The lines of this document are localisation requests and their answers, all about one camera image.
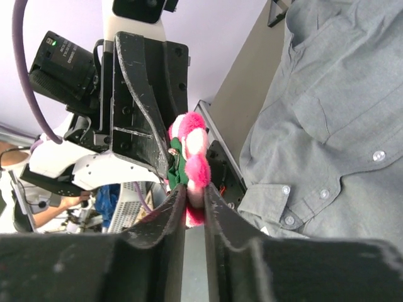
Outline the grey button-up shirt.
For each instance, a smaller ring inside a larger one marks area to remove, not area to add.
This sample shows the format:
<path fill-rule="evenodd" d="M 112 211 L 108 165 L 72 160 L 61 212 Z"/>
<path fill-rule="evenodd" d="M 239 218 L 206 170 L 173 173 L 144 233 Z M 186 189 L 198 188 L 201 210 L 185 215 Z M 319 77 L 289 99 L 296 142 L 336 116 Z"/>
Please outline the grey button-up shirt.
<path fill-rule="evenodd" d="M 402 244 L 402 2 L 295 1 L 238 211 L 272 237 Z"/>

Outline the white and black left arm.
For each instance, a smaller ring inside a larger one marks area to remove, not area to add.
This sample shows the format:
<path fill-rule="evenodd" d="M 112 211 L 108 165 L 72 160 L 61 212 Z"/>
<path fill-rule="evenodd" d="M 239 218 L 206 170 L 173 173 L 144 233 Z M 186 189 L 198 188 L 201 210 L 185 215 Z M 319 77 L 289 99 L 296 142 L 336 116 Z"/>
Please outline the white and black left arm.
<path fill-rule="evenodd" d="M 32 147 L 22 179 L 76 196 L 106 184 L 167 177 L 168 128 L 187 112 L 188 47 L 119 32 L 103 55 L 49 31 L 29 72 L 33 90 L 66 106 L 72 119 Z"/>

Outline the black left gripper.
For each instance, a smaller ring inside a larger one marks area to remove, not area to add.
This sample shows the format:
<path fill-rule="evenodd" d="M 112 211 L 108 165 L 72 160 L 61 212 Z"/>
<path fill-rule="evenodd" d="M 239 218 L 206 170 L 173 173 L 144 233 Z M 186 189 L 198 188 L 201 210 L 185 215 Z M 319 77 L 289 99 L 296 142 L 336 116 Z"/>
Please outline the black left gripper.
<path fill-rule="evenodd" d="M 66 138 L 165 178 L 168 128 L 188 111 L 188 47 L 118 32 L 101 59 L 97 89 L 76 114 Z"/>

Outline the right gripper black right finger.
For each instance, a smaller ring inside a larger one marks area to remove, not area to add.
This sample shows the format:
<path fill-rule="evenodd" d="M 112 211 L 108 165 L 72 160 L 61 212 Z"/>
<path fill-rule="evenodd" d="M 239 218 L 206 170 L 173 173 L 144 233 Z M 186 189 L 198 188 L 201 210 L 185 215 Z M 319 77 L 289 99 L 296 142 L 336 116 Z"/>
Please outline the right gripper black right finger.
<path fill-rule="evenodd" d="M 379 240 L 272 238 L 205 190 L 210 301 L 401 301 L 402 256 Z"/>

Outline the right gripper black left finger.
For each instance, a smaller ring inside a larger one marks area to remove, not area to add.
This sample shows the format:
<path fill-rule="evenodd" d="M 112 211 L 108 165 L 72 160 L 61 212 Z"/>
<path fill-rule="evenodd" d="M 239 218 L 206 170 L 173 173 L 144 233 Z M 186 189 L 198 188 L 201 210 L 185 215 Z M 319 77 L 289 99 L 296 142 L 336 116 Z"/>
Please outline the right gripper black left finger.
<path fill-rule="evenodd" d="M 1 237 L 2 301 L 179 301 L 186 188 L 121 233 Z"/>

